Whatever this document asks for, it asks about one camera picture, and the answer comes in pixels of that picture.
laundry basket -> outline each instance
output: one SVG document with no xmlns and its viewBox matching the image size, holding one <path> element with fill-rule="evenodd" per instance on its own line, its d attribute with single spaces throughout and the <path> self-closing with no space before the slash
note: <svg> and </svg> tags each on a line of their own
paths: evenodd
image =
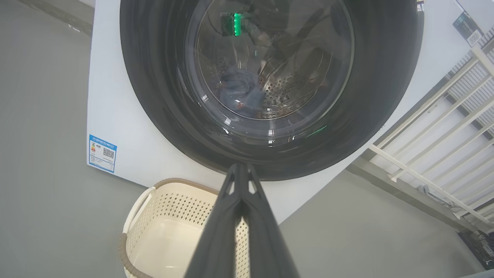
<svg viewBox="0 0 494 278">
<path fill-rule="evenodd" d="M 194 254 L 218 192 L 184 179 L 144 191 L 127 216 L 120 259 L 128 278 L 181 278 Z M 248 228 L 236 231 L 238 278 L 248 278 Z"/>
</svg>

washing machine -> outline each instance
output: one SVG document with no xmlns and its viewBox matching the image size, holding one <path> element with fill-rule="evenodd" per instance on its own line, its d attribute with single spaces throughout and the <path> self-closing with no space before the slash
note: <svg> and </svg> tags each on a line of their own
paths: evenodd
<svg viewBox="0 0 494 278">
<path fill-rule="evenodd" d="M 105 0 L 87 164 L 219 189 L 252 164 L 280 223 L 468 51 L 437 0 Z"/>
</svg>

gray floor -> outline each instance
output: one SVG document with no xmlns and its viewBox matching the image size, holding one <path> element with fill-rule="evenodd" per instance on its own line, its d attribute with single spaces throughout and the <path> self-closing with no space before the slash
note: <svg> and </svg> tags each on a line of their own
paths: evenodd
<svg viewBox="0 0 494 278">
<path fill-rule="evenodd" d="M 455 278 L 484 270 L 453 228 L 346 171 L 281 231 L 302 277 Z"/>
<path fill-rule="evenodd" d="M 0 277 L 122 278 L 117 242 L 144 190 L 85 164 L 90 38 L 0 1 Z M 302 277 L 460 277 L 448 226 L 349 173 L 281 225 Z"/>
</svg>

clothes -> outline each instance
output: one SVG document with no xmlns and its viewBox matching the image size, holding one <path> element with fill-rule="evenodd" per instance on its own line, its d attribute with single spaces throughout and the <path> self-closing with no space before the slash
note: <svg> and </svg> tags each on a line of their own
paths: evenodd
<svg viewBox="0 0 494 278">
<path fill-rule="evenodd" d="M 259 118 L 265 93 L 259 76 L 231 67 L 221 76 L 220 101 L 232 111 L 249 118 Z"/>
</svg>

